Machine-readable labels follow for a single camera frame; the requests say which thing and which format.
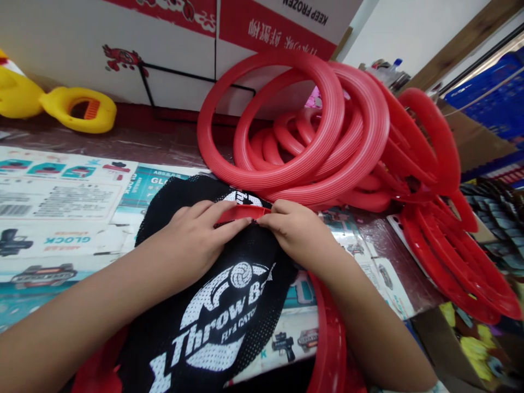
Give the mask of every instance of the black mesh bag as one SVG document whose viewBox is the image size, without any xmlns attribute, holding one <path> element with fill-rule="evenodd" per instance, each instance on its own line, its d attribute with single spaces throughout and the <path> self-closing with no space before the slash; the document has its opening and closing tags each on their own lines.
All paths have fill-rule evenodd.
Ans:
<svg viewBox="0 0 524 393">
<path fill-rule="evenodd" d="M 172 177 L 152 200 L 136 245 L 204 199 L 270 207 L 207 176 Z M 250 224 L 201 280 L 130 324 L 119 360 L 123 392 L 222 390 L 271 338 L 295 276 L 273 234 Z"/>
</svg>

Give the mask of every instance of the barcode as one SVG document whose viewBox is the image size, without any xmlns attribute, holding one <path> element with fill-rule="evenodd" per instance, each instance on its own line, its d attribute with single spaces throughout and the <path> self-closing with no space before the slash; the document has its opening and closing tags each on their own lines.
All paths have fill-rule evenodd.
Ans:
<svg viewBox="0 0 524 393">
<path fill-rule="evenodd" d="M 25 216 L 31 205 L 1 205 L 0 216 Z"/>
</svg>

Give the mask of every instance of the yellow plastic toy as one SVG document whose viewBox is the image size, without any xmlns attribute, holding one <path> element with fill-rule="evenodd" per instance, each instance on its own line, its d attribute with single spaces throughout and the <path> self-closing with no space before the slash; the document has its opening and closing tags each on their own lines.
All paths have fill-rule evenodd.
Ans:
<svg viewBox="0 0 524 393">
<path fill-rule="evenodd" d="M 57 87 L 51 93 L 40 97 L 44 110 L 64 126 L 75 131 L 101 134 L 113 128 L 116 105 L 108 96 L 81 87 Z M 87 103 L 84 118 L 71 116 L 72 109 Z"/>
<path fill-rule="evenodd" d="M 83 118 L 72 111 L 87 104 Z M 48 94 L 32 80 L 0 66 L 0 115 L 26 118 L 42 111 L 55 117 L 64 126 L 75 131 L 101 134 L 113 128 L 116 105 L 106 95 L 80 87 L 55 88 Z"/>
</svg>

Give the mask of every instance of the wall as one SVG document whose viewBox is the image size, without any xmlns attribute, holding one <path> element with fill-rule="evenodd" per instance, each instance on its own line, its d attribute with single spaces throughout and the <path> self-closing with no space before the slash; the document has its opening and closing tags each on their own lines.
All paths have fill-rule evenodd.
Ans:
<svg viewBox="0 0 524 393">
<path fill-rule="evenodd" d="M 379 0 L 343 63 L 403 59 L 414 76 L 489 0 Z"/>
</svg>

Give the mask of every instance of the tabletop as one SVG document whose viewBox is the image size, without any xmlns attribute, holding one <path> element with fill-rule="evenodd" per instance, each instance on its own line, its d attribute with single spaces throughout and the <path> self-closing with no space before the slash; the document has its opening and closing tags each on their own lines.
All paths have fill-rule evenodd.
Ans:
<svg viewBox="0 0 524 393">
<path fill-rule="evenodd" d="M 114 129 L 101 135 L 74 132 L 45 114 L 28 120 L 0 118 L 0 131 L 9 133 L 0 140 L 0 145 L 206 168 L 198 149 L 196 124 L 155 120 L 153 113 L 147 110 L 139 115 L 134 111 L 128 113 L 135 113 L 134 118 L 131 115 L 126 121 L 117 118 Z M 233 162 L 234 128 L 215 126 L 213 135 L 219 152 Z M 400 205 L 394 205 L 387 213 L 398 213 L 400 209 Z M 386 213 L 376 214 L 355 208 L 350 208 L 349 212 L 365 242 L 373 245 L 375 257 L 391 262 L 415 314 L 444 302 L 440 292 L 427 280 L 395 234 Z"/>
</svg>

